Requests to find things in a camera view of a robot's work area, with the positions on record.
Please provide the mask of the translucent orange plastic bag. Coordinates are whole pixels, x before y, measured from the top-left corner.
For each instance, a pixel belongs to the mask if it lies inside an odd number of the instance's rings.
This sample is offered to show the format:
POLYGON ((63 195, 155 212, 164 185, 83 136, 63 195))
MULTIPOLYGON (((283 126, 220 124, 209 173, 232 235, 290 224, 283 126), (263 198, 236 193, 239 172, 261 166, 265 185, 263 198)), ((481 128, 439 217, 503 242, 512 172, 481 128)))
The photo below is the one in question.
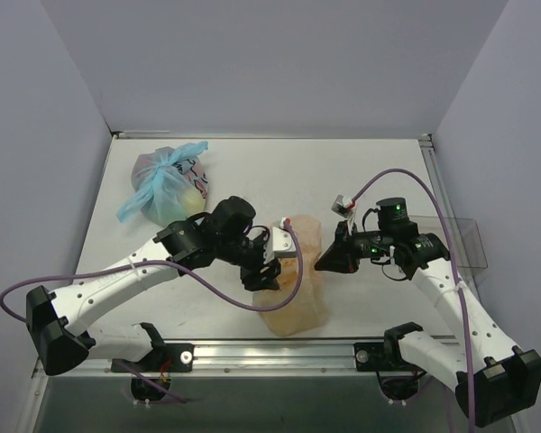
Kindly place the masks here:
MULTIPOLYGON (((288 305, 260 314, 270 332, 280 337, 321 327, 328 319, 322 277, 315 270, 315 264, 322 254, 321 223, 309 215, 292 216, 290 222, 302 249, 302 281, 297 295, 288 305)), ((252 295, 253 306, 276 306, 292 294, 298 280, 298 262, 295 258, 282 259, 280 266, 281 273, 277 278, 279 288, 255 292, 252 295)))

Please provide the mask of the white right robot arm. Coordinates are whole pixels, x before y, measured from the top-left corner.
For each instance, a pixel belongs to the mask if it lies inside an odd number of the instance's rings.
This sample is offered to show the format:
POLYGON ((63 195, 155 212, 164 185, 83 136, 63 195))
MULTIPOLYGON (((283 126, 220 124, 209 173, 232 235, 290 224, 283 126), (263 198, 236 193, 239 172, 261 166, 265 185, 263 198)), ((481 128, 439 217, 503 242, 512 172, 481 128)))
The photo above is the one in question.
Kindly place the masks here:
POLYGON ((441 238, 419 232, 404 198, 385 198, 373 213, 378 227, 360 231, 354 203, 338 196, 333 211, 342 217, 334 242, 316 262, 321 272, 355 273, 362 260, 393 264, 419 289, 460 345, 454 350, 408 322, 384 333, 384 363, 401 369, 415 365, 450 389, 476 427, 486 427, 535 405, 541 385, 541 356, 523 350, 496 324, 473 295, 441 238))

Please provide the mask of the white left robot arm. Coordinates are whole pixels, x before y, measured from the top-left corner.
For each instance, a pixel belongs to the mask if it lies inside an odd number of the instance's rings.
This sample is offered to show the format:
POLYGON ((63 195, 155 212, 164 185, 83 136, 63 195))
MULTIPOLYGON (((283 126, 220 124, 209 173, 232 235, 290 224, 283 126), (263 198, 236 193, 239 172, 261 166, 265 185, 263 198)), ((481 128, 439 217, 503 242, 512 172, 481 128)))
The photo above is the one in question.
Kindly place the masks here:
POLYGON ((67 373, 87 359, 117 359, 153 371, 170 355, 150 323, 112 329, 99 319, 144 291, 172 281, 215 260, 239 267, 248 291, 275 289, 279 258, 293 253, 289 221, 248 236, 255 210, 231 196, 212 212, 175 221, 113 268, 47 291, 26 295, 26 325, 49 376, 67 373))

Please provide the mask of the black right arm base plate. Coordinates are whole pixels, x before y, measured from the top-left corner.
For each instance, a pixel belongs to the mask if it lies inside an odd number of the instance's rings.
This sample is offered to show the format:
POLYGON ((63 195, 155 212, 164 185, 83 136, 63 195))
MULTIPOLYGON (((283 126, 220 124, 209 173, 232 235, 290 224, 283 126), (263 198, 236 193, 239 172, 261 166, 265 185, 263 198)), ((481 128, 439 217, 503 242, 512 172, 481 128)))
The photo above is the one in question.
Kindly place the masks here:
POLYGON ((386 355, 380 341, 353 344, 355 370, 362 373, 407 372, 421 373, 423 369, 404 361, 393 362, 386 355))

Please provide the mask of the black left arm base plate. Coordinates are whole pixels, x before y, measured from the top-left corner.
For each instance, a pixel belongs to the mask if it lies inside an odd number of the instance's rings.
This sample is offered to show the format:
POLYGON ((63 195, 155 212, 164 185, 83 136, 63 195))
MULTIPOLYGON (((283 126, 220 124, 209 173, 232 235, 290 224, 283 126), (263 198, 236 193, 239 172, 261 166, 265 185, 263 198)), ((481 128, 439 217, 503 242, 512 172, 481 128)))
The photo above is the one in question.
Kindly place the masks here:
POLYGON ((141 361, 123 363, 140 373, 190 373, 195 346, 190 343, 167 343, 153 349, 141 361))

